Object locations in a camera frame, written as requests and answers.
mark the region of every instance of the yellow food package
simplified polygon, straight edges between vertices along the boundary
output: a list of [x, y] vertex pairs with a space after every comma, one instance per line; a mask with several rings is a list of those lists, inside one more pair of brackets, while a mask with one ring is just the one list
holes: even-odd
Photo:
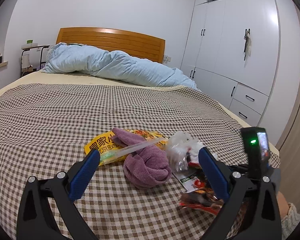
[[[164, 136], [163, 134], [161, 134], [157, 131], [146, 131], [146, 130], [136, 130], [136, 129], [125, 129], [125, 130], [129, 131], [131, 133], [139, 134], [143, 138], [145, 138], [146, 140], [153, 139], [153, 138], [159, 138], [159, 137], [168, 139], [168, 137]], [[84, 151], [85, 151], [86, 155], [88, 155], [88, 153], [92, 149], [96, 149], [100, 152], [100, 154], [102, 154], [102, 153], [104, 153], [108, 150], [116, 150], [116, 149], [123, 148], [122, 146], [115, 144], [111, 140], [111, 137], [114, 136], [114, 135], [115, 134], [112, 131], [109, 131], [109, 132], [100, 134], [100, 135], [96, 136], [95, 138], [93, 138], [92, 141], [89, 142], [84, 147]], [[166, 140], [163, 140], [163, 141], [160, 141], [160, 142], [156, 143], [155, 145], [157, 145], [160, 149], [163, 149], [166, 142], [167, 142]], [[114, 162], [124, 161], [126, 157], [127, 157], [127, 155], [119, 157]]]

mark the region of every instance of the wall socket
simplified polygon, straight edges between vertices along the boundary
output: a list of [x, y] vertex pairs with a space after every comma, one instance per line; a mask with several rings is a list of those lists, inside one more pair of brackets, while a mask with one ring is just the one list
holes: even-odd
[[163, 55], [163, 60], [164, 61], [171, 61], [171, 57], [167, 56], [167, 55]]

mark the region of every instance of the blanket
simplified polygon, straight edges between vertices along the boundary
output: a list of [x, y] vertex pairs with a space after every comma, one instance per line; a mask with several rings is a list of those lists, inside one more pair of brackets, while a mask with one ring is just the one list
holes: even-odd
[[194, 81], [185, 76], [180, 69], [169, 68], [148, 59], [132, 57], [120, 50], [109, 52], [94, 46], [66, 43], [52, 46], [43, 72], [73, 71], [145, 87], [184, 85], [197, 89]]
[[[67, 171], [85, 157], [89, 141], [113, 127], [156, 130], [168, 137], [182, 130], [226, 164], [247, 163], [240, 124], [200, 91], [183, 86], [20, 85], [0, 97], [0, 224], [13, 240], [27, 179]], [[272, 154], [272, 166], [279, 163]], [[125, 178], [123, 162], [111, 163], [99, 167], [75, 205], [100, 240], [197, 240], [214, 216], [180, 208], [185, 191], [175, 177], [140, 190]], [[70, 237], [56, 204], [50, 204], [61, 232]]]

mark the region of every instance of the cream bed sheet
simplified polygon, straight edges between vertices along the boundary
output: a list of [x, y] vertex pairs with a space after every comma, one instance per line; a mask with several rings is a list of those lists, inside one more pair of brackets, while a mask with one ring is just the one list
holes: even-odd
[[[26, 75], [15, 82], [5, 86], [0, 89], [0, 96], [7, 90], [17, 87], [18, 85], [32, 84], [32, 83], [41, 83], [41, 84], [73, 84], [73, 85], [109, 85], [109, 86], [127, 86], [127, 87], [140, 87], [138, 85], [132, 85], [120, 81], [114, 81], [110, 79], [93, 77], [90, 75], [82, 73], [68, 73], [68, 74], [48, 74], [41, 71], [33, 72], [29, 75]], [[144, 87], [146, 89], [156, 89], [164, 90], [165, 88], [153, 88], [153, 87]], [[244, 120], [236, 116], [234, 113], [222, 106], [223, 109], [229, 114], [233, 119], [236, 119], [239, 124], [243, 127], [250, 127]], [[279, 156], [279, 151], [270, 143], [270, 150]]]

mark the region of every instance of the device screen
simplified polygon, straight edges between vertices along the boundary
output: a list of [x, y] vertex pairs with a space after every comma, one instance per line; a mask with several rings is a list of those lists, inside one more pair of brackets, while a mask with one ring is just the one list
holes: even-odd
[[265, 132], [257, 132], [260, 151], [261, 151], [261, 159], [264, 160], [270, 157], [270, 151], [268, 146], [268, 138]]

